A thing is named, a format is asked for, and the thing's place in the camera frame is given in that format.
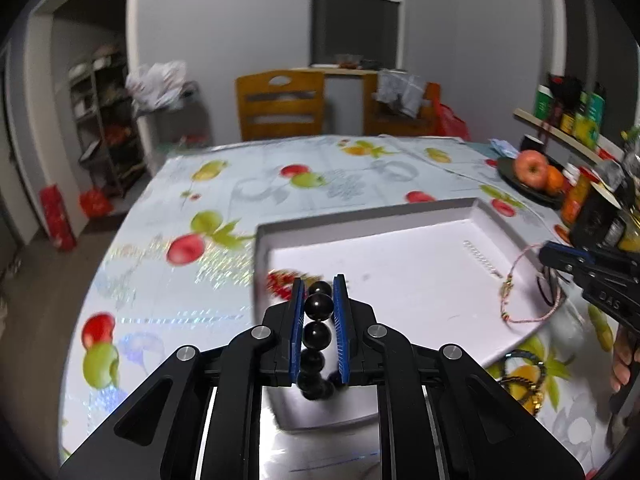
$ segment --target window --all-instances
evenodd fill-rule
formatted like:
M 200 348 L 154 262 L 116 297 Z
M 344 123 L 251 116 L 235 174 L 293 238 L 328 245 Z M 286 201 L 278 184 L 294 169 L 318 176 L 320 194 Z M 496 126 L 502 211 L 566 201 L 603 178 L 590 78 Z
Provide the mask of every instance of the window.
M 402 67 L 404 0 L 313 0 L 311 59 L 335 65 L 357 54 L 384 68 Z

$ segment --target black cup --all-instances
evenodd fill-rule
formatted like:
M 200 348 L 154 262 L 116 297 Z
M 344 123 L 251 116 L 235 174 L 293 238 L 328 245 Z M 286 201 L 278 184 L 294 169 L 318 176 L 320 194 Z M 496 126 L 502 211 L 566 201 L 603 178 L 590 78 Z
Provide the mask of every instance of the black cup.
M 520 143 L 520 151 L 523 152 L 525 150 L 545 153 L 545 143 L 537 137 L 525 135 L 522 137 L 522 142 Z
M 587 199 L 569 231 L 569 241 L 576 248 L 589 249 L 602 244 L 621 209 L 612 193 L 592 182 Z

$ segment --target black plate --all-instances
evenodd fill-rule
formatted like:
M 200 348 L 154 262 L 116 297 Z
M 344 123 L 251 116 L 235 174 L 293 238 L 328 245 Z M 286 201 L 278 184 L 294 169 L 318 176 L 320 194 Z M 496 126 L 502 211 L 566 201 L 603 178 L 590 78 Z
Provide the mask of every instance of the black plate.
M 564 195 L 559 194 L 558 196 L 549 196 L 548 194 L 542 193 L 533 189 L 532 187 L 525 186 L 521 181 L 519 181 L 515 174 L 513 173 L 513 158 L 509 158 L 508 156 L 502 156 L 497 160 L 498 173 L 502 177 L 502 179 L 509 184 L 513 189 L 516 189 L 520 193 L 522 193 L 527 198 L 533 200 L 540 205 L 545 205 L 552 209 L 560 209 L 562 206 L 562 201 L 564 200 Z

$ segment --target tablecloth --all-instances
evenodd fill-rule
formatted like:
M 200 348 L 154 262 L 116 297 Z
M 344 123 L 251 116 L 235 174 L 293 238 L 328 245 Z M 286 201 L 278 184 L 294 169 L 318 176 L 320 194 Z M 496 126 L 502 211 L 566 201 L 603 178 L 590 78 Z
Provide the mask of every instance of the tablecloth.
M 254 324 L 252 236 L 259 224 L 469 196 L 490 203 L 527 242 L 555 239 L 558 215 L 507 187 L 487 157 L 459 139 L 322 136 L 170 158 L 118 231 L 79 315 L 61 392 L 62 460 L 175 349 L 222 346 Z M 521 345 L 547 373 L 525 407 L 542 405 L 539 422 L 587 472 L 609 455 L 616 324 L 589 308 L 579 290 L 570 303 L 575 308 L 562 308 Z M 539 373 L 522 359 L 488 370 L 531 381 Z M 520 397 L 523 387 L 514 384 L 511 393 Z M 544 459 L 522 451 L 523 467 Z M 264 403 L 262 478 L 375 478 L 378 462 L 375 423 L 330 438 L 289 434 Z

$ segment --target gray towel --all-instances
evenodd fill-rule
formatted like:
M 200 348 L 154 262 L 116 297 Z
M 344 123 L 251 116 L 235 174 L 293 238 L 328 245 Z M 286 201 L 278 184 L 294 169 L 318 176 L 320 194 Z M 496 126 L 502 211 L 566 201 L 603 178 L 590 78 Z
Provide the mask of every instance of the gray towel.
M 378 72 L 376 100 L 415 119 L 422 106 L 426 85 L 425 79 L 418 75 L 381 70 Z

